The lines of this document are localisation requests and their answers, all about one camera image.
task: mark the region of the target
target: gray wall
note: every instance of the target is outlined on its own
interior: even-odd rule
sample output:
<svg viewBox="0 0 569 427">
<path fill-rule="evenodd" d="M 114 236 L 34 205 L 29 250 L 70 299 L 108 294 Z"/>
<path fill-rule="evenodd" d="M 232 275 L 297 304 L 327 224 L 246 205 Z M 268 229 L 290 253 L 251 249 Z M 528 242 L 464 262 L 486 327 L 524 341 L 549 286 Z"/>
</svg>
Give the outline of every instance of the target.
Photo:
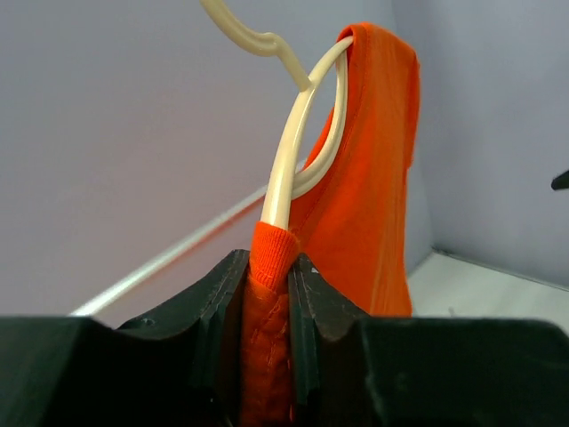
<svg viewBox="0 0 569 427">
<path fill-rule="evenodd" d="M 398 0 L 437 247 L 569 287 L 569 2 Z"/>
<path fill-rule="evenodd" d="M 228 5 L 284 36 L 307 68 L 350 22 L 395 25 L 390 0 Z M 70 312 L 259 188 L 297 93 L 278 60 L 242 52 L 197 1 L 4 1 L 0 61 L 2 313 Z M 331 75 L 303 155 L 333 96 Z M 430 243 L 419 179 L 412 265 Z M 140 305 L 247 246 L 253 223 Z"/>
</svg>

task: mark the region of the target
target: hanger hook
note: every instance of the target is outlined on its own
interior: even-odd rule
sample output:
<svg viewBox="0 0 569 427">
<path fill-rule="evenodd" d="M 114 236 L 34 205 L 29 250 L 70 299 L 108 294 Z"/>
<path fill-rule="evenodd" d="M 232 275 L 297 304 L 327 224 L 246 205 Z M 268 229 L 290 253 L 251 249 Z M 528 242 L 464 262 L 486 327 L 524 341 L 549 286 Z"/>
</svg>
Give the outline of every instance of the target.
<svg viewBox="0 0 569 427">
<path fill-rule="evenodd" d="M 257 56 L 277 56 L 301 92 L 310 86 L 309 76 L 291 46 L 275 33 L 258 33 L 238 20 L 223 0 L 200 0 L 207 14 L 223 33 L 242 49 Z"/>
</svg>

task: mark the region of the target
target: orange fabric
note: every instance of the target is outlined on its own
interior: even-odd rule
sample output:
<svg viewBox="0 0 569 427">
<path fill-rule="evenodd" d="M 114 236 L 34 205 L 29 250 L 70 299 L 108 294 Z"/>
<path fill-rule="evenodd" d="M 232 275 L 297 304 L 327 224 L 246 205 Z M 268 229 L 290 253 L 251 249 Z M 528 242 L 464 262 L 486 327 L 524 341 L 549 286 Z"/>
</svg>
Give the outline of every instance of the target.
<svg viewBox="0 0 569 427">
<path fill-rule="evenodd" d="M 333 165 L 293 201 L 290 231 L 259 222 L 244 292 L 241 425 L 290 423 L 286 273 L 300 252 L 362 309 L 411 315 L 405 279 L 406 175 L 419 115 L 415 52 L 385 29 L 345 28 L 348 114 Z M 322 148 L 332 113 L 309 156 Z"/>
</svg>

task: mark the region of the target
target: orange shirt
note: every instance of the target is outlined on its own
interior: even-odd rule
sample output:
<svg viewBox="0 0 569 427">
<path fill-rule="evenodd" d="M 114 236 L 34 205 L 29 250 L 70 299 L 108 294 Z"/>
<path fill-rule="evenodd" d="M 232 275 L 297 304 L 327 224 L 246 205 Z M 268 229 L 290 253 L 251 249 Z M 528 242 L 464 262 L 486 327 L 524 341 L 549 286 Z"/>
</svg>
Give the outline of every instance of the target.
<svg viewBox="0 0 569 427">
<path fill-rule="evenodd" d="M 290 422 L 286 273 L 300 251 L 328 283 L 371 314 L 411 315 L 404 266 L 406 177 L 419 115 L 419 64 L 385 29 L 345 28 L 348 113 L 333 165 L 293 201 L 290 231 L 259 222 L 244 293 L 241 425 Z M 324 144 L 332 121 L 309 156 Z"/>
</svg>

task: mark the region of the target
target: cream-colored hanger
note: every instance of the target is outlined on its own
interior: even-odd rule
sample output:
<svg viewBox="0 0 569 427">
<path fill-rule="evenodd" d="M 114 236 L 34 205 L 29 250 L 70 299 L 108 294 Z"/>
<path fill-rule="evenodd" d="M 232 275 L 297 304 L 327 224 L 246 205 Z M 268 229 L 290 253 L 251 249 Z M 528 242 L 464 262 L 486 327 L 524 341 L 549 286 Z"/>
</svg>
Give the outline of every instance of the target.
<svg viewBox="0 0 569 427">
<path fill-rule="evenodd" d="M 291 200 L 308 192 L 324 177 L 338 152 L 348 106 L 346 49 L 352 44 L 352 37 L 346 37 L 335 44 L 307 75 L 291 46 L 281 36 L 274 33 L 258 33 L 246 27 L 222 0 L 200 0 L 200 3 L 220 30 L 238 46 L 258 56 L 277 56 L 300 90 L 276 150 L 260 216 L 261 221 L 286 230 Z M 318 87 L 334 62 L 337 71 L 336 101 L 330 132 L 314 161 L 306 169 L 295 174 L 312 102 Z"/>
</svg>

